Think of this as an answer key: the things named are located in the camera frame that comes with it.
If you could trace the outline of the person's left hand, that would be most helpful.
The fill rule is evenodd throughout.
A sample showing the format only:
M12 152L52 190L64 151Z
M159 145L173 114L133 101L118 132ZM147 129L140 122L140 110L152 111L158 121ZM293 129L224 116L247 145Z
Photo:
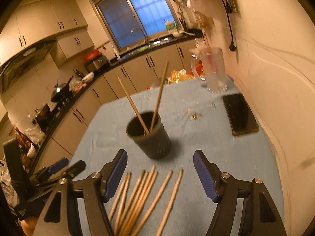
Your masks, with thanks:
M38 218L29 216L21 221L21 227L26 236L32 236L37 225Z

